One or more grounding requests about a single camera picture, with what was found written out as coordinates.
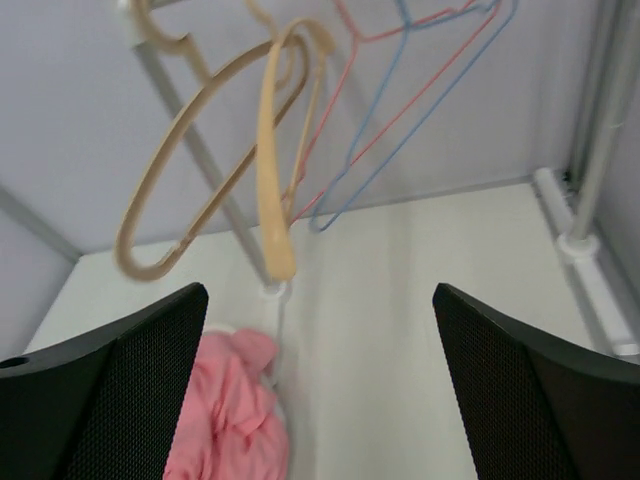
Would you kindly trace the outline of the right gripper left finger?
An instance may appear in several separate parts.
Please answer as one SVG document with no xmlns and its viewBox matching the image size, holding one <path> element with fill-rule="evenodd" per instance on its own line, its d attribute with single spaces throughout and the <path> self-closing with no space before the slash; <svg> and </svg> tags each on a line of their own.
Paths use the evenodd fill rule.
<svg viewBox="0 0 640 480">
<path fill-rule="evenodd" d="M 191 283 L 2 361 L 2 478 L 162 478 L 207 305 L 205 287 Z"/>
</svg>

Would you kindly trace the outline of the beige hanger of white shirt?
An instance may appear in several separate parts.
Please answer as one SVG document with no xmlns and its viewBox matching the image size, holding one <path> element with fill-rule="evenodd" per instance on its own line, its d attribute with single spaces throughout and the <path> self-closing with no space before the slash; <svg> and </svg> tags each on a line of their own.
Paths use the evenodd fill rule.
<svg viewBox="0 0 640 480">
<path fill-rule="evenodd" d="M 143 41 L 150 43 L 153 47 L 170 55 L 184 57 L 195 76 L 201 81 L 202 87 L 192 100 L 175 115 L 162 143 L 156 149 L 148 164 L 147 171 L 132 197 L 117 233 L 114 254 L 121 271 L 134 280 L 146 282 L 155 281 L 163 277 L 176 265 L 204 225 L 226 201 L 231 190 L 246 173 L 249 166 L 254 165 L 257 172 L 257 147 L 255 142 L 245 157 L 237 163 L 230 175 L 214 191 L 212 197 L 189 226 L 185 236 L 160 261 L 150 266 L 144 266 L 135 260 L 132 248 L 139 218 L 173 151 L 186 134 L 191 131 L 194 120 L 218 90 L 254 61 L 260 58 L 266 58 L 267 60 L 269 49 L 272 46 L 272 40 L 270 39 L 270 41 L 259 44 L 234 58 L 216 73 L 211 73 L 193 38 L 190 35 L 174 37 L 165 33 L 152 19 L 152 9 L 153 6 L 149 1 L 131 1 L 128 3 L 128 15 L 135 32 Z M 307 61 L 309 53 L 311 51 L 316 52 L 309 32 L 306 28 L 298 26 L 294 30 L 294 34 L 297 37 L 289 41 L 282 51 L 284 49 L 297 49 L 302 59 Z M 276 109 L 274 107 L 273 116 L 276 120 L 276 127 L 297 99 L 305 84 L 304 80 L 300 80 L 296 89 L 281 108 Z"/>
</svg>

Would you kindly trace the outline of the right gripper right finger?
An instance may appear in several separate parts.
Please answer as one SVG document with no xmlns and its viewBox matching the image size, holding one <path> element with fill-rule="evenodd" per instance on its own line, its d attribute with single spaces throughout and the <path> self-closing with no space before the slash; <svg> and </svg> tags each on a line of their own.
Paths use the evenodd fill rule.
<svg viewBox="0 0 640 480">
<path fill-rule="evenodd" d="M 638 365 L 450 284 L 432 303 L 478 478 L 638 478 Z"/>
</svg>

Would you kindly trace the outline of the metal clothes rack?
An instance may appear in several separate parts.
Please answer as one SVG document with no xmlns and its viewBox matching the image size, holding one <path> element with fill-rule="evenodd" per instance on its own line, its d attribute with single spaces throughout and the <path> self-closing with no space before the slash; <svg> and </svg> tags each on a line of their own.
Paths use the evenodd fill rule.
<svg viewBox="0 0 640 480">
<path fill-rule="evenodd" d="M 135 32 L 128 15 L 127 5 L 129 2 L 131 1 L 119 2 L 117 5 L 118 11 L 125 28 L 130 34 L 133 47 L 141 55 L 142 62 L 150 64 L 154 52 L 161 50 L 143 41 Z M 282 53 L 287 53 L 291 59 L 302 59 L 297 49 L 284 49 Z M 299 81 L 304 80 L 306 82 L 305 86 L 313 86 L 316 66 L 303 65 Z M 160 94 L 173 114 L 174 119 L 178 111 L 188 103 L 182 104 L 179 101 L 170 80 L 162 73 L 160 68 L 149 67 L 147 73 L 157 83 Z M 288 85 L 290 82 L 288 77 L 278 77 L 277 74 L 276 77 L 282 83 L 278 89 Z M 293 85 L 292 93 L 296 89 L 298 82 Z M 210 158 L 202 138 L 194 129 L 193 124 L 191 131 L 186 134 L 180 143 L 185 143 L 191 149 L 193 159 L 210 181 L 214 193 L 227 177 L 220 177 L 214 161 Z M 317 129 L 311 125 L 307 137 L 308 144 L 305 148 L 302 179 L 307 155 L 313 147 L 317 134 Z M 596 203 L 608 160 L 613 151 L 615 138 L 616 130 L 614 127 L 603 128 L 599 131 L 588 162 L 587 174 L 582 184 L 579 204 L 576 210 L 570 209 L 559 189 L 558 183 L 549 170 L 538 170 L 534 176 L 534 183 L 558 229 L 558 249 L 565 262 L 574 271 L 577 282 L 587 299 L 588 306 L 598 321 L 611 351 L 619 358 L 635 361 L 639 357 L 638 341 L 627 325 L 623 311 L 597 264 L 599 241 L 595 235 L 589 232 L 589 225 L 595 217 Z M 284 304 L 291 281 L 273 281 L 267 276 L 264 269 L 256 179 L 256 167 L 251 165 L 218 210 L 223 210 L 227 219 L 231 222 L 246 255 L 253 262 L 254 269 L 267 292 L 274 296 L 279 304 Z"/>
</svg>

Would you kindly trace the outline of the blue wire hanger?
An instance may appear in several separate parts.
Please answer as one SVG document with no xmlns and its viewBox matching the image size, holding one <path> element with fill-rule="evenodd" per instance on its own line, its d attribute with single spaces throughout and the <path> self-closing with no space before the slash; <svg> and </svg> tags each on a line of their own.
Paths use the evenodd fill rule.
<svg viewBox="0 0 640 480">
<path fill-rule="evenodd" d="M 329 220 L 327 220 L 323 225 L 318 223 L 318 217 L 320 216 L 320 210 L 324 207 L 324 204 L 329 199 L 332 194 L 332 191 L 335 189 L 337 184 L 349 173 L 351 167 L 389 130 L 400 118 L 402 115 L 406 113 L 406 111 L 438 80 L 438 78 L 443 75 L 446 70 L 456 61 L 456 59 L 464 52 L 464 50 L 470 46 L 475 38 L 481 34 L 483 29 L 498 15 L 499 10 L 502 5 L 502 1 L 492 1 L 490 4 L 472 4 L 469 7 L 463 7 L 460 11 L 456 11 L 454 13 L 448 14 L 447 18 L 444 20 L 428 20 L 427 27 L 429 27 L 432 23 L 443 23 L 453 19 L 454 17 L 460 17 L 465 15 L 469 11 L 483 9 L 486 11 L 491 11 L 490 16 L 484 21 L 484 23 L 467 39 L 467 41 L 451 56 L 451 58 L 446 62 L 445 65 L 422 87 L 422 89 L 385 125 L 378 134 L 366 145 L 363 149 L 355 154 L 355 148 L 358 146 L 358 143 L 363 135 L 365 128 L 368 126 L 371 116 L 374 113 L 382 95 L 387 88 L 389 80 L 396 69 L 397 63 L 399 62 L 402 53 L 404 51 L 405 44 L 407 42 L 407 38 L 411 30 L 419 29 L 419 26 L 412 27 L 410 26 L 410 16 L 408 13 L 408 9 L 406 7 L 405 1 L 397 1 L 397 6 L 401 17 L 404 19 L 405 24 L 402 28 L 402 41 L 396 54 L 394 55 L 387 72 L 385 73 L 377 91 L 374 96 L 373 103 L 369 107 L 367 114 L 362 121 L 358 132 L 353 137 L 352 142 L 349 146 L 349 150 L 345 157 L 344 167 L 336 174 L 336 176 L 332 179 L 332 181 L 328 184 L 325 190 L 320 192 L 314 200 L 308 205 L 311 210 L 311 216 L 309 218 L 309 229 L 313 233 L 321 233 L 327 230 L 336 220 L 342 215 L 351 204 L 364 192 L 364 190 L 372 183 L 372 181 L 381 173 L 381 171 L 388 165 L 388 163 L 396 156 L 396 154 L 400 151 L 400 149 L 405 145 L 405 143 L 416 133 L 416 131 L 421 127 L 421 125 L 433 114 L 433 112 L 437 109 L 437 107 L 441 104 L 441 102 L 446 98 L 446 96 L 454 89 L 454 87 L 464 78 L 467 72 L 473 67 L 473 65 L 478 61 L 478 59 L 483 55 L 483 53 L 489 48 L 489 46 L 494 42 L 494 40 L 499 36 L 499 34 L 504 30 L 504 28 L 509 24 L 509 22 L 513 19 L 519 1 L 513 0 L 511 2 L 511 10 L 510 13 L 505 17 L 503 23 L 492 33 L 489 39 L 484 43 L 484 45 L 475 53 L 475 55 L 469 60 L 467 65 L 461 70 L 461 72 L 451 81 L 451 83 L 446 87 L 443 93 L 435 100 L 432 106 L 427 110 L 427 112 L 415 123 L 415 125 L 409 130 L 409 132 L 404 136 L 404 138 L 398 143 L 395 149 L 389 154 L 389 156 L 370 174 L 370 176 L 364 181 L 364 183 L 346 200 L 342 206 L 336 210 L 336 212 L 331 216 Z"/>
</svg>

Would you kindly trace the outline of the white perforated plastic basket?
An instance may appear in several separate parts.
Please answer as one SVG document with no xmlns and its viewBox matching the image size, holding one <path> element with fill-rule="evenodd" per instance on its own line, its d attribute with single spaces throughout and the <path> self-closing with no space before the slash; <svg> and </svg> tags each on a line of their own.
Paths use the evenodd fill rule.
<svg viewBox="0 0 640 480">
<path fill-rule="evenodd" d="M 228 324 L 223 324 L 223 323 L 213 323 L 211 325 L 205 325 L 203 327 L 204 335 L 213 334 L 213 333 L 233 335 L 237 331 L 238 331 L 238 328 Z M 276 395 L 275 413 L 278 416 L 278 418 L 282 421 L 282 423 L 286 425 L 287 424 L 286 412 L 283 407 L 282 401 L 279 397 L 279 394 L 277 393 L 280 370 L 281 370 L 281 351 L 279 350 L 279 347 L 278 347 L 275 358 L 270 362 L 269 366 L 262 374 L 261 382 L 264 387 L 268 387 L 270 391 Z"/>
</svg>

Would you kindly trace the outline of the pink garment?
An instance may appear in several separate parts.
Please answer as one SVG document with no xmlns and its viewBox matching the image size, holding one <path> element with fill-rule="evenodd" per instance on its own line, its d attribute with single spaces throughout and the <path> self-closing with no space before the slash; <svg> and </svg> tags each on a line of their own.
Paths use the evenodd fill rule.
<svg viewBox="0 0 640 480">
<path fill-rule="evenodd" d="M 276 343 L 253 329 L 201 338 L 165 479 L 284 479 L 289 438 L 264 378 Z"/>
</svg>

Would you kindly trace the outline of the beige hanger of orange shirt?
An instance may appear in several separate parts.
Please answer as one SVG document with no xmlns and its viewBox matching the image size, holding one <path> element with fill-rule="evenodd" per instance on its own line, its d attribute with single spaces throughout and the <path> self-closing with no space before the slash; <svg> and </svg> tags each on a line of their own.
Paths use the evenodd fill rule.
<svg viewBox="0 0 640 480">
<path fill-rule="evenodd" d="M 335 41 L 328 30 L 316 20 L 297 18 L 280 30 L 276 27 L 271 15 L 263 10 L 257 2 L 248 1 L 246 5 L 256 20 L 266 26 L 272 40 L 261 86 L 257 116 L 256 188 L 266 268 L 274 280 L 287 282 L 296 274 L 294 248 L 289 236 L 292 222 L 291 214 L 303 173 L 305 144 L 317 108 L 317 100 L 326 71 L 326 59 L 335 50 Z M 297 37 L 294 30 L 298 26 L 308 30 L 318 60 L 310 104 L 305 115 L 292 177 L 286 190 L 281 191 L 275 135 L 276 120 L 273 116 L 276 74 L 281 51 L 289 41 Z"/>
</svg>

